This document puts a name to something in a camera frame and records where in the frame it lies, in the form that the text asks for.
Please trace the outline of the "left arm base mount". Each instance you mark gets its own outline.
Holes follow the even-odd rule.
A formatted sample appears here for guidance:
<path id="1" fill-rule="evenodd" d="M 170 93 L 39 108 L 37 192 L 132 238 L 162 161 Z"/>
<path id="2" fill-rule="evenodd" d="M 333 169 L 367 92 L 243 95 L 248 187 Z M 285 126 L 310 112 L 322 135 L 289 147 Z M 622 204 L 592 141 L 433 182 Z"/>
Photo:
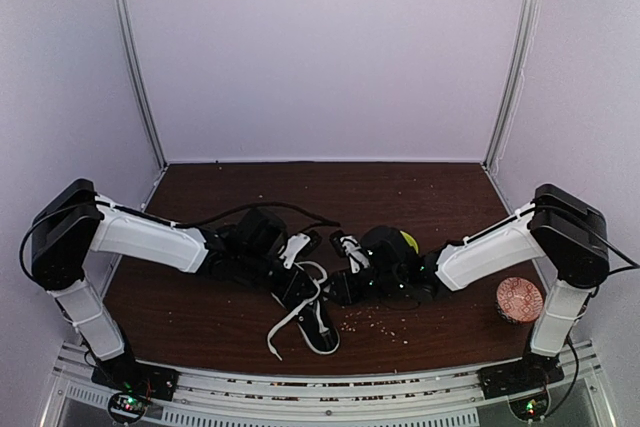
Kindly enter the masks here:
<path id="1" fill-rule="evenodd" d="M 91 381 L 115 390 L 107 400 L 107 413 L 116 423 L 132 424 L 145 416 L 154 400 L 171 401 L 178 378 L 174 369 L 139 364 L 133 379 L 123 381 L 95 366 Z"/>

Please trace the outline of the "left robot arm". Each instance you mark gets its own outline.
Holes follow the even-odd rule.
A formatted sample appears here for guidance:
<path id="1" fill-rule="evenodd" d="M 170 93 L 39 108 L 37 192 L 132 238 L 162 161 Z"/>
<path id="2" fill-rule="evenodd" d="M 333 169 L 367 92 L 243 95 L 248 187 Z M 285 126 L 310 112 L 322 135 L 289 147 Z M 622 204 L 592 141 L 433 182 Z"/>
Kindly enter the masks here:
<path id="1" fill-rule="evenodd" d="M 137 389 L 144 371 L 132 360 L 121 324 L 99 292 L 106 275 L 100 258 L 133 258 L 156 263 L 183 276 L 230 280 L 266 290 L 286 314 L 266 336 L 272 355 L 276 333 L 298 323 L 316 353 L 333 348 L 321 304 L 323 273 L 300 256 L 313 237 L 288 235 L 284 222 L 261 206 L 251 207 L 236 225 L 210 228 L 181 223 L 121 205 L 99 194 L 92 181 L 68 184 L 33 219 L 19 250 L 27 277 L 49 294 L 72 328 L 87 342 L 106 376 L 123 391 Z"/>

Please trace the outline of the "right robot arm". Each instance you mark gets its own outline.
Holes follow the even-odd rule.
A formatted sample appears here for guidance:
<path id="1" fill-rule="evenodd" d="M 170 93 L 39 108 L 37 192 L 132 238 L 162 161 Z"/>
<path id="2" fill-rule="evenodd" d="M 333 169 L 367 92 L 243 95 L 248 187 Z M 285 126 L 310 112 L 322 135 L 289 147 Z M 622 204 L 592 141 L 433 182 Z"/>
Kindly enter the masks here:
<path id="1" fill-rule="evenodd" d="M 506 219 L 460 241 L 419 253 L 408 234 L 377 226 L 361 238 L 335 232 L 331 243 L 350 263 L 324 282 L 325 295 L 353 305 L 375 295 L 436 300 L 516 264 L 545 258 L 556 280 L 529 337 L 530 352 L 513 366 L 519 387 L 535 387 L 551 371 L 588 297 L 610 273 L 607 226 L 596 208 L 553 184 Z"/>

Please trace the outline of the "white shoelace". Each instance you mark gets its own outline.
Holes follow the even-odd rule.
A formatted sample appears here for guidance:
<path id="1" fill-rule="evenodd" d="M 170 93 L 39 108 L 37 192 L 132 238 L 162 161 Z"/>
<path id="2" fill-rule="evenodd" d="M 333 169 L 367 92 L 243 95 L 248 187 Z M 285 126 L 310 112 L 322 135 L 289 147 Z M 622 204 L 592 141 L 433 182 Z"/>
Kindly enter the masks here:
<path id="1" fill-rule="evenodd" d="M 270 353 L 274 355 L 279 361 L 283 361 L 283 357 L 281 356 L 277 347 L 273 344 L 273 338 L 276 336 L 276 334 L 279 332 L 281 328 L 283 328 L 289 322 L 297 318 L 298 315 L 302 312 L 302 310 L 306 306 L 313 304 L 315 301 L 317 301 L 320 298 L 322 293 L 321 283 L 328 279 L 328 274 L 326 269 L 318 262 L 306 260 L 306 261 L 301 261 L 299 263 L 295 263 L 294 266 L 297 267 L 299 270 L 301 270 L 303 273 L 306 272 L 305 267 L 308 267 L 308 266 L 313 267 L 315 270 L 317 270 L 320 273 L 320 277 L 311 278 L 311 282 L 315 287 L 315 292 L 310 297 L 304 298 L 303 300 L 301 300 L 295 308 L 293 308 L 290 312 L 288 312 L 280 321 L 274 324 L 266 336 L 266 343 Z"/>

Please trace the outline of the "black white canvas sneaker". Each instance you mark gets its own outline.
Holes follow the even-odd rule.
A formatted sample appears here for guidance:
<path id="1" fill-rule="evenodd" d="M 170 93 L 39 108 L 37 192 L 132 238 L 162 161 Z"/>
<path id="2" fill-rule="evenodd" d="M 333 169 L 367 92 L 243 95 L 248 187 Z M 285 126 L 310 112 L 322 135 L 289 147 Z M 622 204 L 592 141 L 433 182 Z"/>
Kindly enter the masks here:
<path id="1" fill-rule="evenodd" d="M 283 292 L 286 282 L 291 275 L 290 271 L 294 267 L 295 266 L 287 271 L 285 280 L 277 284 L 271 292 L 274 300 L 283 307 L 287 313 L 295 307 L 284 307 L 279 300 L 279 295 Z M 320 277 L 320 273 L 313 267 L 305 267 L 305 270 L 311 277 Z M 320 298 L 313 304 L 306 306 L 298 317 L 292 321 L 296 322 L 305 343 L 312 352 L 318 355 L 331 355 L 335 353 L 340 346 L 340 336 L 324 305 L 323 295 L 324 291 L 322 287 Z"/>

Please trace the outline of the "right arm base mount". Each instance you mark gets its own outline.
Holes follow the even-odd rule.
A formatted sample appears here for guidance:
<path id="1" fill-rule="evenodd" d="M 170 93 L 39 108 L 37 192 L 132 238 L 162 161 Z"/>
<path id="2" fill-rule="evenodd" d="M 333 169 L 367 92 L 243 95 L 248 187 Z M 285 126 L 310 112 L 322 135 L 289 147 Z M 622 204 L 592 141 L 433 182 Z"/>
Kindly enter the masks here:
<path id="1" fill-rule="evenodd" d="M 486 400 L 506 398 L 517 419 L 532 423 L 551 410 L 548 388 L 564 379 L 564 371 L 558 357 L 529 353 L 519 360 L 481 368 L 478 379 Z"/>

